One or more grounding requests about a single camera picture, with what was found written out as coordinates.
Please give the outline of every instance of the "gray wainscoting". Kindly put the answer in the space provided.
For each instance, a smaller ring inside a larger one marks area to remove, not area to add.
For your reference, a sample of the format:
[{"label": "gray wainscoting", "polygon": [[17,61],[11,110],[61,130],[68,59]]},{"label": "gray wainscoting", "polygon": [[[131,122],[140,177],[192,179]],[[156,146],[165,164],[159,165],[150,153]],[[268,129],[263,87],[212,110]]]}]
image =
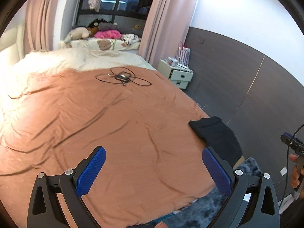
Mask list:
[{"label": "gray wainscoting", "polygon": [[[268,56],[229,37],[190,28],[186,44],[194,76],[185,93],[235,132],[244,157],[271,175],[281,199],[287,146],[280,136],[304,123],[304,87]],[[304,139],[304,129],[297,137]]]}]

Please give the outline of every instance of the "white stuffed animal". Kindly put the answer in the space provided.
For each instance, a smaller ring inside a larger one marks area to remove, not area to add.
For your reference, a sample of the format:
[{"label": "white stuffed animal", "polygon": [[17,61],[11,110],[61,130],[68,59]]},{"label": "white stuffed animal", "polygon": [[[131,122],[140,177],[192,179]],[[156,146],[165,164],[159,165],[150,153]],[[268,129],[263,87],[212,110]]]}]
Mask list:
[{"label": "white stuffed animal", "polygon": [[91,32],[87,30],[85,27],[77,27],[69,32],[69,34],[66,36],[64,42],[67,44],[71,40],[77,40],[77,39],[87,39],[90,36]]}]

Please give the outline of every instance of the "silver screw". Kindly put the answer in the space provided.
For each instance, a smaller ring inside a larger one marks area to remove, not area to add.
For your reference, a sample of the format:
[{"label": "silver screw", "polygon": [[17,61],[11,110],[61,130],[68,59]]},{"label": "silver screw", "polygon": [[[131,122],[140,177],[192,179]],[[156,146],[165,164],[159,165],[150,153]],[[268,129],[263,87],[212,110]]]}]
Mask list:
[{"label": "silver screw", "polygon": [[37,176],[38,178],[43,178],[44,177],[44,173],[43,172],[40,172]]},{"label": "silver screw", "polygon": [[243,172],[241,170],[236,170],[235,174],[237,174],[238,176],[241,176],[241,175],[243,175]]},{"label": "silver screw", "polygon": [[66,175],[71,175],[73,173],[73,169],[67,169],[66,171],[65,171],[65,174]]},{"label": "silver screw", "polygon": [[270,175],[269,175],[268,173],[264,173],[264,177],[265,177],[266,179],[269,179],[269,178],[270,178]]}]

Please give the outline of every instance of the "window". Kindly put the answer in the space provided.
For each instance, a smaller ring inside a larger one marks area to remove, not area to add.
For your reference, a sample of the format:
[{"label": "window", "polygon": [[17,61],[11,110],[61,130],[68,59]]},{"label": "window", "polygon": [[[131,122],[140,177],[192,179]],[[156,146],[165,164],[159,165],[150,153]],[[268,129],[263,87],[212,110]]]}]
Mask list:
[{"label": "window", "polygon": [[117,19],[118,17],[129,17],[146,20],[148,12],[148,7],[139,7],[139,0],[101,0],[98,13],[89,9],[89,0],[80,0],[76,24],[80,23],[79,18],[84,15],[91,15],[91,17],[92,15],[105,15],[106,20],[114,23],[115,17]]}]

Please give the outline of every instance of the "white nightstand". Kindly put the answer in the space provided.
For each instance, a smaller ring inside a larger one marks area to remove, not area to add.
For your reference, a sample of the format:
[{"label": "white nightstand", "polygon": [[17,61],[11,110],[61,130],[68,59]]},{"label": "white nightstand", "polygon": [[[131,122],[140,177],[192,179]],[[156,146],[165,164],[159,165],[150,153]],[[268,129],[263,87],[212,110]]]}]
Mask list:
[{"label": "white nightstand", "polygon": [[172,67],[164,60],[160,60],[157,71],[180,89],[186,89],[193,76],[192,70],[182,69],[181,67]]}]

